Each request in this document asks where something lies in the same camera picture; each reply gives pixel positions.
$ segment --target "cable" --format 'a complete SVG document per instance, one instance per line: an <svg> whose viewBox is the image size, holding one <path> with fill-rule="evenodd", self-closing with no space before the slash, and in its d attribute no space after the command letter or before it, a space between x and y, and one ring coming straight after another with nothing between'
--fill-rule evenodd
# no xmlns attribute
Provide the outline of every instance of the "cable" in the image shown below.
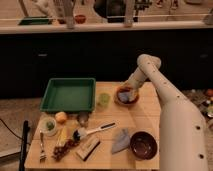
<svg viewBox="0 0 213 171"><path fill-rule="evenodd" d="M14 133L8 126L7 124L3 121L3 119L1 119L1 122L4 124L4 126L18 139L22 140L23 141L23 138L21 138L20 136L18 136L16 133Z"/></svg>

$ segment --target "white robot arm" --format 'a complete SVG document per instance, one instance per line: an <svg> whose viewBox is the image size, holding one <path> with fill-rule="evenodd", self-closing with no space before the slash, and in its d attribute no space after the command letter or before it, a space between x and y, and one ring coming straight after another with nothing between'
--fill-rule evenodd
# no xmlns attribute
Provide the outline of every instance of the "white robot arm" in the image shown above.
<svg viewBox="0 0 213 171"><path fill-rule="evenodd" d="M126 83L138 89L149 78L162 102L160 171L208 171L205 120L200 111L159 72L159 58L143 54L137 63Z"/></svg>
<svg viewBox="0 0 213 171"><path fill-rule="evenodd" d="M52 11L49 7L48 0L31 0L35 3L35 6L38 8L38 10L46 15L47 17L52 17Z"/></svg>

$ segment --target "green tray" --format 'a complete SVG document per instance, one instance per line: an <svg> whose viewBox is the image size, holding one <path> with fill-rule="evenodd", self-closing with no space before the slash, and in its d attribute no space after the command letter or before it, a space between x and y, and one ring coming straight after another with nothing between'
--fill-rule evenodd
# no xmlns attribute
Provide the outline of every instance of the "green tray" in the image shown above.
<svg viewBox="0 0 213 171"><path fill-rule="evenodd" d="M25 17L19 25L48 25L51 21L47 17Z"/></svg>
<svg viewBox="0 0 213 171"><path fill-rule="evenodd" d="M40 110L47 113L91 113L94 105L94 78L52 78L48 82Z"/></svg>

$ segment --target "fork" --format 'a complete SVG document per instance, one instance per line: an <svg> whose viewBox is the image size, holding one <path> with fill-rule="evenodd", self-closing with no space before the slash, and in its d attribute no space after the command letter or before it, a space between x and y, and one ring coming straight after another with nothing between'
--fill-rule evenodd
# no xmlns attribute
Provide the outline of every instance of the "fork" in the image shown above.
<svg viewBox="0 0 213 171"><path fill-rule="evenodd" d="M44 133L40 131L40 146L41 146L41 152L40 152L40 162L44 161L46 159L46 153L44 151Z"/></svg>

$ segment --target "bread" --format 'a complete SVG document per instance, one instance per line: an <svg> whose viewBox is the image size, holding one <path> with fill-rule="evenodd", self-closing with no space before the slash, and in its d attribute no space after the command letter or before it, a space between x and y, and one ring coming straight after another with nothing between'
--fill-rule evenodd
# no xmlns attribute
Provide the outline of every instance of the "bread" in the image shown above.
<svg viewBox="0 0 213 171"><path fill-rule="evenodd" d="M58 123L63 124L67 121L67 114L65 112L58 112L55 114L55 120Z"/></svg>

